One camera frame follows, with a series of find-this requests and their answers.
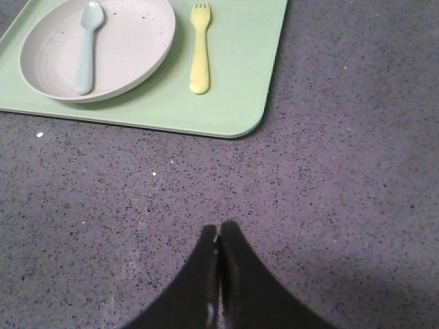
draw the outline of speckled floor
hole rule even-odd
[[[1,112],[0,328],[120,328],[227,219],[337,327],[438,328],[438,17],[290,1],[238,140]]]

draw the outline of fork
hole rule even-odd
[[[197,3],[192,7],[191,22],[195,28],[195,51],[189,87],[195,94],[203,94],[209,89],[206,31],[210,20],[211,8],[208,3]]]

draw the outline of round plate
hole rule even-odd
[[[68,0],[29,33],[20,57],[24,80],[39,93],[71,102],[108,99],[139,85],[165,59],[176,18],[166,0],[100,0],[105,21],[95,38],[95,84],[87,95],[75,92],[88,0]]]

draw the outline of green tray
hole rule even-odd
[[[197,1],[170,0],[176,13],[176,35],[158,70],[125,94],[83,104],[39,95],[25,84],[19,71],[19,54],[26,36],[62,2],[29,0],[0,40],[0,108],[222,138],[243,136],[258,126],[287,0],[209,1],[211,89],[204,95],[194,95],[189,90],[194,44],[189,17]]]

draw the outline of spoon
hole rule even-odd
[[[85,35],[75,84],[75,92],[79,95],[86,95],[93,88],[95,31],[103,22],[104,10],[101,5],[96,1],[90,1],[85,7],[81,18],[81,26],[85,29]]]

